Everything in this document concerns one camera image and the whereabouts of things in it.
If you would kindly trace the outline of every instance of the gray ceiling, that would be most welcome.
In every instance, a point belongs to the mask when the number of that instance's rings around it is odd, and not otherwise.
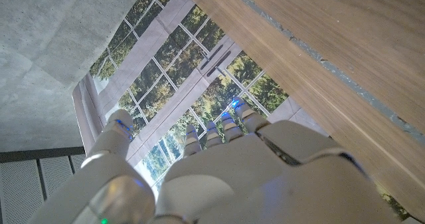
[[[136,0],[0,0],[0,152],[82,146],[72,90]]]

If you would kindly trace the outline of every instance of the blue led light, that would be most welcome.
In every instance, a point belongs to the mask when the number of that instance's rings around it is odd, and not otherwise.
[[[239,100],[235,100],[235,101],[233,101],[232,102],[232,107],[234,108],[234,107],[236,107],[236,105],[238,105],[238,103],[239,103]]]
[[[144,184],[140,181],[140,180],[134,180],[137,184],[138,184],[138,186],[140,186],[140,187],[144,187]]]
[[[186,135],[187,135],[187,134],[190,134],[190,133],[193,133],[193,132],[195,132],[195,131],[196,131],[196,130],[190,131],[190,132],[186,133]]]

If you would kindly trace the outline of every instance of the white robotic hand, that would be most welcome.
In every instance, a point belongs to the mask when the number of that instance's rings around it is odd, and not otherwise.
[[[333,140],[288,121],[269,123],[240,98],[213,122],[202,150],[187,127],[183,159],[157,203],[124,158],[131,117],[118,110],[82,168],[30,223],[398,223],[354,159]]]
[[[241,98],[213,122],[206,150],[187,127],[151,223],[398,223],[374,185],[333,140],[293,122],[269,123]]]

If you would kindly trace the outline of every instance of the wall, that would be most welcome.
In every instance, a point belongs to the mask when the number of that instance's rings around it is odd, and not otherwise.
[[[76,171],[86,156],[58,156],[0,164],[0,224],[26,223]]]

